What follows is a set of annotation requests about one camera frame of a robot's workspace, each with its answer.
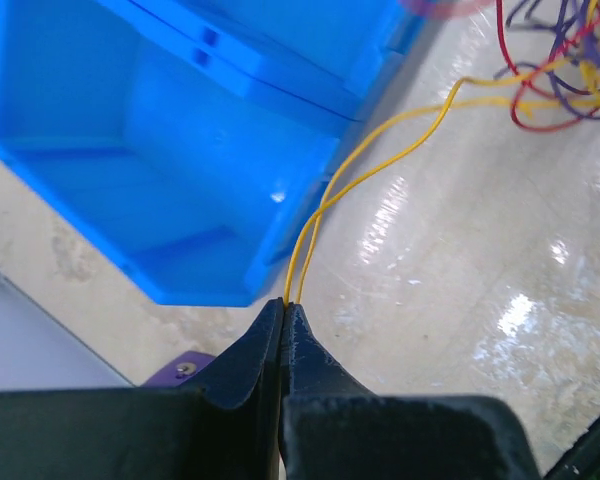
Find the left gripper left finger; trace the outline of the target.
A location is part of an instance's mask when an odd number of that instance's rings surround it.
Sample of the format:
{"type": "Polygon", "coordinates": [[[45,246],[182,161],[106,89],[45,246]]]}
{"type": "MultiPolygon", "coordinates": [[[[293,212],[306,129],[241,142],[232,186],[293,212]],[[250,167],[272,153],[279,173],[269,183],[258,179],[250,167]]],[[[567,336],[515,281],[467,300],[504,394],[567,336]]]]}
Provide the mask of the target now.
{"type": "Polygon", "coordinates": [[[0,479],[275,479],[281,300],[177,387],[0,393],[0,479]]]}

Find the blue three-compartment plastic bin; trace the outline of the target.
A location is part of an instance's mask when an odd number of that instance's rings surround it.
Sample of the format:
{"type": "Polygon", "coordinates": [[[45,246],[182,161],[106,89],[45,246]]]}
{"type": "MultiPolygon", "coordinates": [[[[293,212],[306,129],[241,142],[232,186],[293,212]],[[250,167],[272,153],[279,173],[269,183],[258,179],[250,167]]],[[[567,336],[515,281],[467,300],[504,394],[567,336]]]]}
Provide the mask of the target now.
{"type": "Polygon", "coordinates": [[[398,1],[0,1],[0,160],[155,302],[247,306],[424,23],[398,1]]]}

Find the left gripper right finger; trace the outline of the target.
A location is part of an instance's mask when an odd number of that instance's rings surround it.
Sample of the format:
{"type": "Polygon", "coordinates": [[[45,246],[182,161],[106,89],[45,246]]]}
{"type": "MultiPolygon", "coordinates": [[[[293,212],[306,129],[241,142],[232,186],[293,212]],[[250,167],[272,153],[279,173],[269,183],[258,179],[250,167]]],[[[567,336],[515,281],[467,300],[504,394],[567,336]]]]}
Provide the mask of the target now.
{"type": "Polygon", "coordinates": [[[381,396],[285,312],[288,393],[282,459],[290,479],[538,479],[524,428],[481,395],[381,396]]]}

